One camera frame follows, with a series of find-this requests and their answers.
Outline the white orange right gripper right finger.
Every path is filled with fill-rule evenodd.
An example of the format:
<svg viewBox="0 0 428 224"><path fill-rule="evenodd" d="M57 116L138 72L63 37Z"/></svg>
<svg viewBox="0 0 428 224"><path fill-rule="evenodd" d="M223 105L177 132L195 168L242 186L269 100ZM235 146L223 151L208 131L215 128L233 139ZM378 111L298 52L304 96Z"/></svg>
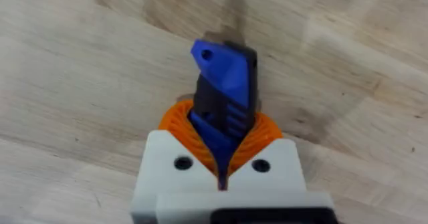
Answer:
<svg viewBox="0 0 428 224"><path fill-rule="evenodd" d="M307 190L296 143L261 112L230 160L227 190Z"/></svg>

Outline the white orange right gripper left finger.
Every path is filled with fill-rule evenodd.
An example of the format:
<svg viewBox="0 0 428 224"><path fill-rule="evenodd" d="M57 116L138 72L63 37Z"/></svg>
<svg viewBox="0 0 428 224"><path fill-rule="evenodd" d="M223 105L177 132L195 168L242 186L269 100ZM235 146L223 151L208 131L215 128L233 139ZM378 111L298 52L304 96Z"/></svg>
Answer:
<svg viewBox="0 0 428 224"><path fill-rule="evenodd" d="M209 223L217 164L188 119L192 100L167 110L149 133L131 202L134 223Z"/></svg>

